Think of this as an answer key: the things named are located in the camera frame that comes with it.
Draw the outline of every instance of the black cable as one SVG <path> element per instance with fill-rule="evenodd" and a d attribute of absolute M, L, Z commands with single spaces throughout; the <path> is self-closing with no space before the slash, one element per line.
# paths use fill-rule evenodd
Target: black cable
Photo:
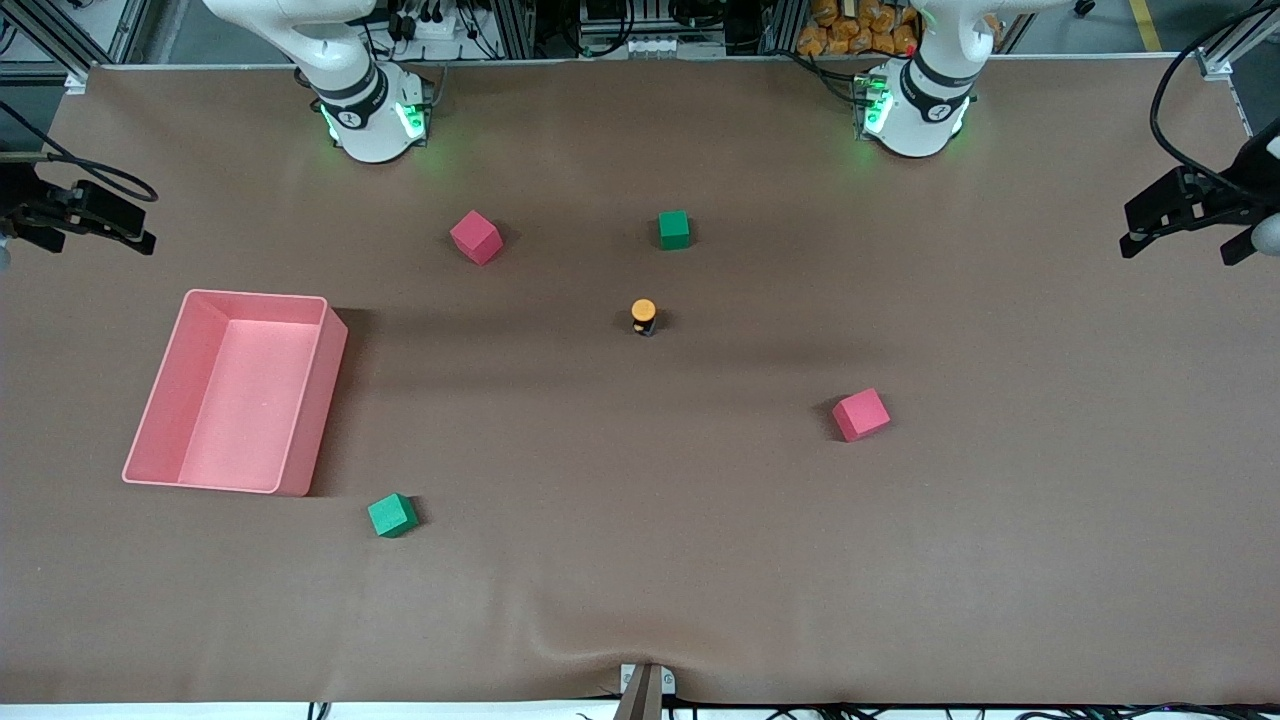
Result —
<path fill-rule="evenodd" d="M 325 720 L 329 717 L 329 710 L 333 707 L 332 702 L 308 702 L 307 703 L 307 720 Z"/>
<path fill-rule="evenodd" d="M 470 24 L 467 23 L 467 18 L 462 15 L 463 8 L 466 8 L 467 14 L 470 15 Z M 467 36 L 476 44 L 476 47 L 484 53 L 485 58 L 489 58 L 490 60 L 500 60 L 502 55 L 498 53 L 498 49 L 489 44 L 489 38 L 485 37 L 484 26 L 481 26 L 480 20 L 476 18 L 476 9 L 471 5 L 471 1 L 458 0 L 457 10 L 458 18 L 462 19 L 462 26 L 467 28 Z"/>
<path fill-rule="evenodd" d="M 0 55 L 4 55 L 5 53 L 9 51 L 10 47 L 13 47 L 13 42 L 18 40 L 18 26 L 9 24 L 9 20 L 0 20 L 0 22 L 3 22 L 3 24 L 0 24 L 0 42 L 4 42 L 4 47 L 0 47 Z M 9 32 L 10 29 L 13 32 L 9 35 L 9 40 L 5 40 L 4 33 Z"/>
<path fill-rule="evenodd" d="M 575 24 L 576 19 L 573 17 L 573 4 L 571 0 L 561 0 L 561 15 L 563 17 L 561 24 L 561 36 L 564 42 L 573 50 L 575 56 L 582 58 L 603 58 L 611 53 L 617 51 L 620 47 L 627 44 L 631 38 L 631 32 L 636 27 L 636 13 L 631 6 L 631 0 L 620 0 L 622 4 L 622 13 L 618 15 L 618 36 L 613 38 L 613 42 L 608 47 L 600 51 L 594 51 L 585 49 L 570 35 L 570 28 Z"/>
<path fill-rule="evenodd" d="M 852 83 L 854 78 L 856 77 L 855 74 L 837 73 L 835 70 L 819 68 L 818 63 L 815 63 L 814 60 L 806 59 L 796 53 L 792 53 L 791 50 L 781 50 L 781 49 L 768 50 L 764 53 L 764 55 L 780 55 L 782 58 L 790 58 L 794 63 L 796 63 L 805 70 L 818 76 L 818 79 L 822 81 L 823 87 L 826 87 L 828 92 L 838 97 L 841 101 L 849 102 L 850 105 L 865 105 L 864 101 L 858 100 L 852 95 L 846 94 L 840 88 L 840 86 L 835 85 L 837 82 Z"/>
<path fill-rule="evenodd" d="M 1156 145 L 1160 145 L 1160 147 L 1165 152 L 1169 152 L 1169 155 L 1172 156 L 1179 163 L 1187 165 L 1188 168 L 1193 168 L 1193 169 L 1203 173 L 1206 177 L 1211 178 L 1213 182 L 1219 183 L 1220 186 L 1222 186 L 1222 187 L 1225 187 L 1225 188 L 1228 188 L 1228 190 L 1230 190 L 1233 192 L 1236 192 L 1236 193 L 1239 193 L 1239 195 L 1242 195 L 1244 197 L 1248 197 L 1248 199 L 1251 199 L 1251 200 L 1253 200 L 1256 202 L 1262 202 L 1262 204 L 1275 202 L 1275 199 L 1266 197 L 1266 196 L 1263 196 L 1261 193 L 1253 192 L 1252 190 L 1248 190 L 1245 187 L 1242 187 L 1242 186 L 1239 186 L 1239 184 L 1236 184 L 1236 183 L 1226 179 L 1221 174 L 1219 174 L 1215 170 L 1211 170 L 1210 168 L 1207 168 L 1203 163 L 1199 163 L 1198 160 L 1192 159 L 1189 155 L 1187 155 L 1185 152 L 1183 152 L 1181 150 L 1179 150 L 1176 146 L 1174 146 L 1174 143 L 1170 142 L 1167 137 L 1165 137 L 1165 132 L 1160 128 L 1160 105 L 1165 100 L 1165 91 L 1169 90 L 1169 81 L 1174 77 L 1174 73 L 1178 70 L 1178 67 L 1181 65 L 1183 60 L 1185 60 L 1201 45 L 1203 45 L 1211 37 L 1213 37 L 1215 35 L 1217 35 L 1220 32 L 1230 32 L 1236 26 L 1239 26 L 1244 20 L 1252 18 L 1253 15 L 1260 15 L 1262 13 L 1270 13 L 1272 10 L 1276 10 L 1276 9 L 1280 9 L 1280 0 L 1270 0 L 1267 3 L 1262 3 L 1262 4 L 1254 5 L 1253 8 L 1249 8 L 1248 10 L 1244 10 L 1243 13 L 1236 13 L 1236 14 L 1231 15 L 1230 18 L 1228 18 L 1228 19 L 1222 20 L 1221 23 L 1213 26 L 1211 29 L 1206 31 L 1203 35 L 1201 35 L 1199 37 L 1197 37 L 1196 40 L 1193 40 L 1187 47 L 1183 47 L 1183 50 L 1178 54 L 1178 56 L 1174 58 L 1174 60 L 1169 64 L 1169 68 L 1165 69 L 1165 74 L 1160 78 L 1160 83 L 1156 85 L 1156 94 L 1151 99 L 1151 135 L 1152 135 L 1152 137 L 1156 138 Z M 1149 710 L 1149 708 L 1144 710 L 1139 715 L 1146 714 L 1146 712 L 1152 712 L 1152 710 Z"/>
<path fill-rule="evenodd" d="M 374 33 L 369 29 L 369 19 L 360 20 L 365 26 L 365 40 L 369 41 L 369 54 L 378 59 L 378 54 L 381 53 L 388 60 L 392 59 L 392 51 L 381 45 L 374 42 Z"/>
<path fill-rule="evenodd" d="M 61 145 L 58 143 L 58 141 L 55 141 L 54 138 L 49 137 L 49 135 L 45 131 L 42 131 L 42 129 L 37 128 L 36 126 L 31 124 L 27 120 L 27 118 L 23 118 L 17 110 L 14 110 L 12 106 L 9 106 L 9 104 L 5 102 L 4 100 L 0 100 L 0 110 L 4 110 L 5 113 L 8 113 L 9 117 L 12 117 L 13 119 L 18 120 L 18 124 L 20 124 L 22 127 L 27 128 L 32 135 L 35 135 L 36 137 L 38 137 L 40 140 L 42 140 L 45 142 L 45 145 L 47 145 L 47 146 L 50 146 L 50 147 L 52 147 L 54 150 L 58 151 L 58 154 L 52 154 L 52 152 L 47 154 L 45 156 L 45 159 L 47 161 L 50 161 L 50 163 L 67 163 L 67 164 L 70 164 L 70 165 L 77 165 L 82 170 L 84 170 L 86 173 L 88 173 L 88 174 L 93 176 L 95 178 L 97 178 L 99 181 L 101 181 L 102 184 L 105 184 L 105 186 L 108 186 L 108 187 L 110 187 L 110 188 L 120 192 L 122 195 L 127 195 L 127 196 L 129 196 L 129 197 L 132 197 L 134 200 L 142 201 L 142 202 L 155 202 L 156 200 L 160 199 L 160 196 L 156 193 L 155 188 L 151 187 L 150 184 L 147 184 L 146 182 L 143 182 L 137 176 L 129 174 L 129 173 L 127 173 L 124 170 L 120 170 L 118 168 L 113 168 L 111 165 L 105 165 L 102 163 L 96 163 L 93 160 L 84 160 L 83 158 L 77 158 L 76 154 L 73 154 L 70 150 L 63 147 Z M 118 181 L 113 179 L 113 177 L 120 178 L 122 181 L 124 181 L 124 182 L 134 186 L 136 188 L 141 190 L 141 192 L 138 192 L 138 190 L 134 190 L 133 187 L 127 187 L 124 184 L 120 184 Z"/>

